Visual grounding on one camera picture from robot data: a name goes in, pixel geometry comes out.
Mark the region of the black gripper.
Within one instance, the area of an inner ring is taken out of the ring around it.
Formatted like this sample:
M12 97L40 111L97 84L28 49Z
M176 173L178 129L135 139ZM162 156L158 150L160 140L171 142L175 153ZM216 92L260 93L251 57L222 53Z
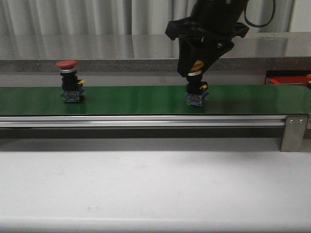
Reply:
M246 36L249 27L238 20L247 3L246 0L198 0L189 17L169 21L165 34L171 40L178 38L177 72L182 77L188 75L198 60L204 63L202 73L205 73L233 49L232 38ZM204 37L213 40L202 41Z

